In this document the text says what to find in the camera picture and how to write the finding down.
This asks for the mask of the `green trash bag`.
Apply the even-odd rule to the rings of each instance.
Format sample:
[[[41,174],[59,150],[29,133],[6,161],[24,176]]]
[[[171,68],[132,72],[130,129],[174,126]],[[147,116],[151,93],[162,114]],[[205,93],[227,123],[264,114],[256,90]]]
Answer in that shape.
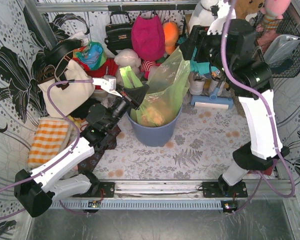
[[[171,121],[173,121],[189,89],[190,70],[190,62],[184,60],[181,50],[176,48],[148,79],[146,84],[149,89],[140,107],[131,111],[132,120],[137,123],[137,111],[151,106],[157,109],[167,108],[170,110],[173,114]]]

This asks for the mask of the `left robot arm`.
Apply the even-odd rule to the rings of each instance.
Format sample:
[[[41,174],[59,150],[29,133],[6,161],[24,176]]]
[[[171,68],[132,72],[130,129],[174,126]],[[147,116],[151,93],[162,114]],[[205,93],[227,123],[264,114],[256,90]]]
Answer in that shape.
[[[148,89],[147,84],[137,88],[118,85],[115,90],[117,97],[110,107],[97,103],[89,108],[88,125],[73,143],[31,172],[22,169],[16,174],[14,196],[31,217],[42,215],[54,202],[67,197],[94,197],[104,193],[100,190],[100,180],[90,171],[68,179],[61,178],[97,150],[109,146],[112,130],[128,110],[140,107]]]

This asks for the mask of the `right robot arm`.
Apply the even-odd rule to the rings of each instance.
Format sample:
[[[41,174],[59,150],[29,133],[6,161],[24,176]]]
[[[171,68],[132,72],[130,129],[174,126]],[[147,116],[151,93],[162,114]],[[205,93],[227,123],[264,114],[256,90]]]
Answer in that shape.
[[[220,70],[242,105],[249,128],[250,141],[233,152],[229,168],[217,181],[202,185],[206,198],[247,197],[243,177],[272,168],[289,153],[277,132],[271,69],[254,58],[256,35],[247,21],[232,19],[226,34],[195,25],[180,45],[185,60],[210,63]]]

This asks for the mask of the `magenta knit bag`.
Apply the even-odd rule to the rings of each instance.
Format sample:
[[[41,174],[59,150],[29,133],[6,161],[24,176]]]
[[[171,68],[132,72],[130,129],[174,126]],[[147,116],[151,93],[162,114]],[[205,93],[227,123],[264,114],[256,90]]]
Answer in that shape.
[[[131,30],[133,50],[145,61],[156,61],[165,53],[165,34],[158,15],[136,18]]]

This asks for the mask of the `blue trash bin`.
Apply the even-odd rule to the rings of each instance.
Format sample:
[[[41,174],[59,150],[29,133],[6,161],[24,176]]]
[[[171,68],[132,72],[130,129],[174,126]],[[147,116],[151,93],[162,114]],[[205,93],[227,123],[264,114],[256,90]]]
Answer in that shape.
[[[179,112],[173,121],[158,127],[147,127],[136,123],[130,116],[131,109],[128,110],[126,115],[131,123],[133,132],[140,143],[148,147],[163,147],[173,136],[182,108],[183,105],[180,107]]]

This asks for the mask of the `cream canvas tote bag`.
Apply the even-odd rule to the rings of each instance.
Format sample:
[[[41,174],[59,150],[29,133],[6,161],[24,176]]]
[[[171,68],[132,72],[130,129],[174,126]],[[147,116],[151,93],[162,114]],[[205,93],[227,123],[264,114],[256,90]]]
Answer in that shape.
[[[91,80],[92,78],[86,74],[84,69],[74,60],[70,60],[66,70],[65,77],[67,80]],[[56,111],[49,101],[47,91],[48,87],[55,83],[54,77],[46,80],[38,85],[43,93],[46,110],[52,118],[61,118],[62,116]],[[50,90],[50,98],[57,108],[65,115],[81,106],[94,92],[95,86],[92,83],[70,83],[68,86],[54,86]]]

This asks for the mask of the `teal folded cloth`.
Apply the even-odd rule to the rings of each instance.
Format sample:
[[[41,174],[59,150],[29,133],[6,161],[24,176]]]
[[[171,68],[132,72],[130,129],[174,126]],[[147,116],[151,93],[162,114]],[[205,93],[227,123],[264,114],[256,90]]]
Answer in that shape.
[[[181,50],[181,52],[182,52],[182,49],[181,49],[180,46],[185,41],[186,41],[186,37],[185,36],[180,37],[178,39],[178,41],[177,41],[177,44],[178,44],[177,47]],[[210,73],[210,70],[209,70],[210,63],[209,62],[197,62],[197,61],[195,61],[196,53],[197,53],[197,47],[194,48],[193,53],[192,53],[192,57],[189,60],[190,71],[194,72],[194,73],[198,73],[200,76],[209,74]],[[216,67],[211,67],[211,70],[215,71],[215,70],[217,70],[217,68]]]

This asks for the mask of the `orange plush toy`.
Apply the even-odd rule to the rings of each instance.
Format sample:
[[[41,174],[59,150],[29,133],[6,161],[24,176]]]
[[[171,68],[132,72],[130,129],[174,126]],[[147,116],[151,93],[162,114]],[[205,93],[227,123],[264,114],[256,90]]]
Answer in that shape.
[[[176,43],[179,38],[178,25],[173,21],[168,21],[162,27],[165,37],[165,52],[171,55],[176,49]]]

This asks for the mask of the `pink pig plush toy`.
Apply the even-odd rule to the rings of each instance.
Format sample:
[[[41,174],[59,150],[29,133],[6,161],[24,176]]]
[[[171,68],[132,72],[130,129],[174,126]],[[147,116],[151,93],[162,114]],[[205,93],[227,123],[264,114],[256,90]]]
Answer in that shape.
[[[144,78],[148,79],[158,69],[161,63],[155,61],[144,60],[140,66],[140,71],[144,73]]]

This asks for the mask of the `white dog plush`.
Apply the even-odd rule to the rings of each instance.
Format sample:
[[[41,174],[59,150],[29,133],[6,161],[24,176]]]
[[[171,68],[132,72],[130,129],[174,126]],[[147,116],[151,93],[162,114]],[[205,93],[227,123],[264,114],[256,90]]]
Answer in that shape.
[[[200,0],[189,20],[189,32],[191,33],[193,26],[209,28],[213,21],[218,18],[220,7],[221,3],[219,0]]]

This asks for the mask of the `red cloth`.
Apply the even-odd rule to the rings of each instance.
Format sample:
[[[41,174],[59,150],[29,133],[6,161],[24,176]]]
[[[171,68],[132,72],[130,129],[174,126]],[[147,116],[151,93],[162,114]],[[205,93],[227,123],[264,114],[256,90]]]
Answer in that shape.
[[[118,65],[113,58],[108,58],[105,63],[97,70],[85,70],[88,76],[92,78],[103,78],[104,76],[115,76],[118,70]]]

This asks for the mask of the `white fluffy plush toy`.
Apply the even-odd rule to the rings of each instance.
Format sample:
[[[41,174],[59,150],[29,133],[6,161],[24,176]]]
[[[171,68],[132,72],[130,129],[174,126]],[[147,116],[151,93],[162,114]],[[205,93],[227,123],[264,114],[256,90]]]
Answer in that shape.
[[[140,74],[140,67],[142,65],[141,58],[139,58],[138,54],[132,49],[124,49],[119,52],[115,56],[114,62],[118,66],[118,69],[115,73],[116,81],[118,83],[123,82],[120,68],[130,66],[137,76]]]

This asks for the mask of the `brown bear plush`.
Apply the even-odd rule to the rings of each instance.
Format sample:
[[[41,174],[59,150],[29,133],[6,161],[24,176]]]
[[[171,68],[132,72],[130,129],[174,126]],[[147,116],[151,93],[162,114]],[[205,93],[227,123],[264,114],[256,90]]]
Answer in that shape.
[[[250,21],[264,6],[265,0],[237,0],[234,6],[237,19]]]

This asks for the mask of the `colorful silk scarf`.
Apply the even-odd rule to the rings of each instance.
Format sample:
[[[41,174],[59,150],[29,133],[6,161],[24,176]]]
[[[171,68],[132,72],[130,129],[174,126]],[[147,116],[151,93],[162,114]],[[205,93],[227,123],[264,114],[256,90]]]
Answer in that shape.
[[[87,46],[75,49],[72,59],[85,71],[95,71],[106,62],[107,55],[99,42],[90,41]]]

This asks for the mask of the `black leather handbag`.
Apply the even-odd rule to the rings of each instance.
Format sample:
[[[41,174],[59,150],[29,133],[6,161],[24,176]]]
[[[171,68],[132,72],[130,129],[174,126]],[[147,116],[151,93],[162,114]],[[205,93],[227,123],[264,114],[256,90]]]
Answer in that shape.
[[[128,22],[113,24],[112,17],[114,15],[125,15]],[[118,51],[125,49],[133,49],[132,44],[132,28],[134,22],[131,20],[128,12],[126,11],[114,11],[110,14],[110,22],[105,26],[106,38],[104,43],[107,49],[114,54],[118,54]]]

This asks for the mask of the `silver foil pouch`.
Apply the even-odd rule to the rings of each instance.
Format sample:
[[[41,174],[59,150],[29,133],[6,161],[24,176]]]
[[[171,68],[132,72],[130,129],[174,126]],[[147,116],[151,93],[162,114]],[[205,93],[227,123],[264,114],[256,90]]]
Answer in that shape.
[[[290,57],[300,44],[300,37],[291,34],[281,34],[276,37],[263,55],[264,61],[274,64]]]

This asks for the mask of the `brown floral necktie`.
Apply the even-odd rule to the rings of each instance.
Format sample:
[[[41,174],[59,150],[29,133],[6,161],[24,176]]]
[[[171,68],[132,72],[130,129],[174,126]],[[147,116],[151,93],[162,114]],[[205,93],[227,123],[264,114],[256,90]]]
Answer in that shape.
[[[85,172],[92,172],[97,166],[97,164],[99,163],[99,161],[101,160],[105,151],[114,150],[116,148],[117,136],[119,135],[120,132],[121,129],[119,128],[118,125],[116,125],[114,129],[110,131],[108,143],[104,147],[97,150],[92,156],[84,159],[77,165],[78,172],[80,174],[83,174]]]

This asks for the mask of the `orange checkered towel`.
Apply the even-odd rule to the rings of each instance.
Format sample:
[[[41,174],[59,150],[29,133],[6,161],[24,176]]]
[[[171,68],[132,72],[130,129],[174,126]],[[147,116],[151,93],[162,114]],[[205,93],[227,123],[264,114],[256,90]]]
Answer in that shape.
[[[28,155],[28,166],[37,168],[63,151],[72,130],[72,124],[65,119],[42,117]]]

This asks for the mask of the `purple orange sock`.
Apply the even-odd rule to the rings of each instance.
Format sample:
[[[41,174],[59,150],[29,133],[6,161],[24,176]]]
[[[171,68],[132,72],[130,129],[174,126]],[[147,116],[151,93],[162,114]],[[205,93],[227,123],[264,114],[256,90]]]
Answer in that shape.
[[[273,164],[272,164],[272,166],[270,166],[266,170],[260,170],[260,171],[259,170],[250,170],[248,173],[249,174],[257,174],[258,171],[259,171],[263,175],[270,176],[273,173],[273,170],[274,170],[274,168],[275,168],[275,166],[276,166],[277,163],[278,163],[278,160],[275,159],[274,162],[273,162]]]

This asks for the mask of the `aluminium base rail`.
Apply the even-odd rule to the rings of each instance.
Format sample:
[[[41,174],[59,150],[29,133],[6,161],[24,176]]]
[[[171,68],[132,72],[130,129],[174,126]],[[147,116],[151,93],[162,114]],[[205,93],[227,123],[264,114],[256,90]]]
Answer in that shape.
[[[105,198],[114,199],[244,199],[255,196],[277,197],[275,191],[288,195],[292,184],[288,179],[244,179],[231,188],[230,196],[221,194],[217,180],[101,180],[99,188]]]

